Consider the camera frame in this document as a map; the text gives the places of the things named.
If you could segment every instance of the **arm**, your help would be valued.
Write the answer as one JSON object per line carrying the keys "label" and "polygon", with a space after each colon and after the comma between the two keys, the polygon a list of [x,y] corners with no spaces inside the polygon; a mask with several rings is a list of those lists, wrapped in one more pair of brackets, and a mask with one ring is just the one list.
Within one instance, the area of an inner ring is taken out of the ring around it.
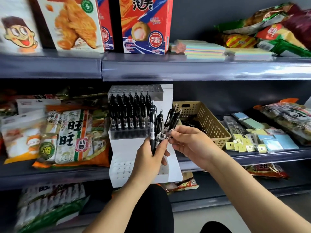
{"label": "arm", "polygon": [[149,184],[157,176],[161,162],[166,165],[163,157],[169,156],[166,151],[168,141],[161,142],[152,156],[149,138],[146,138],[138,149],[133,171],[129,180],[109,201],[84,233],[123,233],[138,200]]}
{"label": "arm", "polygon": [[251,232],[311,232],[311,224],[258,183],[198,129],[178,126],[170,143],[217,181]]}

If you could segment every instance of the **pen clicker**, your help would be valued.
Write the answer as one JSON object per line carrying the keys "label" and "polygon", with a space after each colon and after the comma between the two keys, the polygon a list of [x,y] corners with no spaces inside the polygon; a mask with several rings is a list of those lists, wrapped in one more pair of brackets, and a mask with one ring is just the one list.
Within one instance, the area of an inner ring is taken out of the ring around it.
{"label": "pen clicker", "polygon": [[128,94],[128,118],[130,121],[130,129],[134,129],[134,98],[133,96],[129,93]]}
{"label": "pen clicker", "polygon": [[146,95],[146,108],[147,108],[147,126],[150,127],[150,107],[151,107],[151,97],[147,92]]}
{"label": "pen clicker", "polygon": [[146,100],[142,92],[140,93],[140,114],[142,128],[146,127]]}
{"label": "pen clicker", "polygon": [[117,124],[118,124],[118,129],[122,129],[122,123],[121,123],[121,107],[118,103],[118,99],[115,98],[115,117],[116,117],[116,120],[117,120]]}
{"label": "pen clicker", "polygon": [[179,121],[179,118],[180,118],[180,115],[181,115],[181,112],[182,112],[183,109],[180,109],[178,113],[176,113],[173,117],[173,121],[172,123],[169,125],[169,130],[168,130],[168,133],[166,135],[166,139],[170,139],[171,136],[172,136],[172,131],[175,129],[178,121]]}
{"label": "pen clicker", "polygon": [[111,101],[111,98],[113,97],[113,95],[111,94],[110,97],[108,97],[108,110],[109,110],[109,113],[110,113],[110,119],[111,119],[111,129],[112,130],[115,130],[116,129],[116,117],[115,117],[115,109],[114,109],[114,106],[113,106],[113,101]]}
{"label": "pen clicker", "polygon": [[163,110],[161,110],[160,114],[156,118],[156,133],[155,133],[155,147],[156,148],[160,144],[162,124],[163,124]]}
{"label": "pen clicker", "polygon": [[171,123],[171,121],[172,121],[172,119],[173,119],[173,117],[174,117],[174,115],[176,113],[176,107],[177,107],[177,105],[175,105],[174,108],[171,108],[169,110],[169,113],[167,115],[166,121],[164,123],[164,128],[166,128],[166,127],[168,127],[170,125],[170,123]]}
{"label": "pen clicker", "polygon": [[128,120],[127,120],[127,100],[123,96],[122,97],[122,112],[123,112],[123,126],[124,129],[128,129]]}
{"label": "pen clicker", "polygon": [[151,151],[154,155],[156,151],[156,106],[154,105],[154,101],[151,101],[150,107],[150,145]]}
{"label": "pen clicker", "polygon": [[139,118],[140,118],[140,99],[137,93],[134,96],[134,116],[136,128],[140,128]]}

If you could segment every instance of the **person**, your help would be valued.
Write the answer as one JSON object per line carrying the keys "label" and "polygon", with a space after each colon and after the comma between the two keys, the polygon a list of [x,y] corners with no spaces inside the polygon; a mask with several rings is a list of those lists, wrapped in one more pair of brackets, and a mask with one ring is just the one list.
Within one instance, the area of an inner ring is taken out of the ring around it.
{"label": "person", "polygon": [[[181,125],[172,131],[172,137],[169,142],[175,150],[217,181],[251,232],[311,232],[308,221],[259,184],[205,133]],[[168,140],[162,141],[152,156],[149,139],[144,141],[137,151],[129,180],[84,233],[174,231],[173,213],[168,198],[162,195],[166,193],[160,191],[161,187],[150,185],[159,172],[163,156],[169,155],[167,145]],[[209,222],[201,232],[228,230],[225,226],[222,230],[215,226],[217,222]]]}

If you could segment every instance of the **snack box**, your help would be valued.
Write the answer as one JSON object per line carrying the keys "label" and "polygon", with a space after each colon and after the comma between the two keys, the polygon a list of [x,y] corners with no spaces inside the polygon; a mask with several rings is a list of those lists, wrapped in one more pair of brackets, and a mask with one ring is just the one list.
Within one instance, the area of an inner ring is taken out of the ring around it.
{"label": "snack box", "polygon": [[41,52],[28,0],[0,1],[0,51],[17,54]]}
{"label": "snack box", "polygon": [[109,2],[108,0],[97,0],[97,4],[101,24],[101,31],[103,33],[103,42],[105,44],[105,50],[113,50],[114,40],[112,37]]}
{"label": "snack box", "polygon": [[165,54],[173,0],[119,0],[125,53]]}
{"label": "snack box", "polygon": [[97,0],[38,0],[58,51],[104,52]]}

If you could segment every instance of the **black pants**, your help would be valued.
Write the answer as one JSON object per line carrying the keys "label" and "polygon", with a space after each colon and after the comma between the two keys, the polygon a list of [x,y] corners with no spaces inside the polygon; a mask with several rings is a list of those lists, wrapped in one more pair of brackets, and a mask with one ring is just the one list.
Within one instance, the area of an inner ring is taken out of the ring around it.
{"label": "black pants", "polygon": [[[174,217],[166,192],[158,185],[150,185],[137,202],[125,233],[173,233]],[[200,233],[231,231],[219,222],[207,222]]]}

